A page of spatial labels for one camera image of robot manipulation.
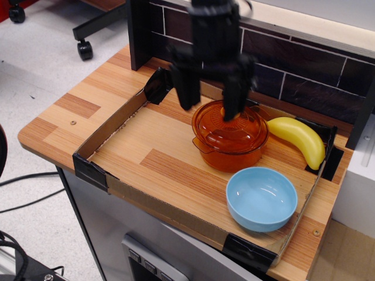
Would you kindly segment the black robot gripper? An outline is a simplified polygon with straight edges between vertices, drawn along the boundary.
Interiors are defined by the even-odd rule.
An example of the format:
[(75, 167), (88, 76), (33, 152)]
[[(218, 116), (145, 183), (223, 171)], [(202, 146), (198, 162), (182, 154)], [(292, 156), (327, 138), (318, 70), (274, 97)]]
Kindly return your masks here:
[(187, 9), (192, 44), (170, 48), (171, 76), (180, 106), (200, 102), (200, 80), (224, 84), (224, 121), (244, 111), (253, 85), (254, 59), (240, 52), (240, 4), (237, 1), (192, 1)]

